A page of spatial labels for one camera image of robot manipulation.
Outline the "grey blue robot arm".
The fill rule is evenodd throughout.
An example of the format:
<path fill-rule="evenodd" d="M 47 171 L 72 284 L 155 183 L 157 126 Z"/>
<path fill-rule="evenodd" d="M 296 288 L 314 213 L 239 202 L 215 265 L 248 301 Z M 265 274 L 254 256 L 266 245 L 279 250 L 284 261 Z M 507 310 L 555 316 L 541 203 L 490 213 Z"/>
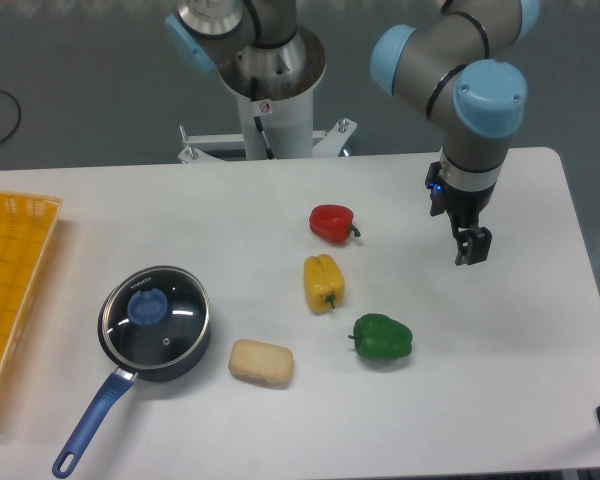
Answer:
<path fill-rule="evenodd" d="M 460 265 L 488 257 L 492 235 L 479 216 L 527 98 L 522 73 L 497 55 L 530 31 L 539 10 L 535 1 L 446 1 L 435 26 L 394 26 L 371 54 L 374 82 L 444 133 L 425 185 L 431 214 L 449 217 Z M 217 71 L 235 96 L 248 158 L 315 154 L 313 92 L 326 54 L 294 2 L 180 1 L 165 26 L 185 61 Z"/>

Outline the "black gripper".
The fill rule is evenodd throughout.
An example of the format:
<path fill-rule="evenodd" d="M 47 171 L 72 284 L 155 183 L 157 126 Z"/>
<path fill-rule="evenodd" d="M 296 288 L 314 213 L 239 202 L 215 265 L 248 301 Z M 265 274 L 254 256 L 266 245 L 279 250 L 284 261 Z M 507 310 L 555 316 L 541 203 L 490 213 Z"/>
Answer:
<path fill-rule="evenodd" d="M 443 178 L 443 167 L 440 161 L 432 163 L 425 178 L 425 187 L 430 191 L 430 215 L 449 216 L 457 247 L 456 266 L 484 262 L 492 233 L 486 227 L 478 227 L 479 214 L 491 199 L 495 185 L 477 191 L 458 189 Z"/>

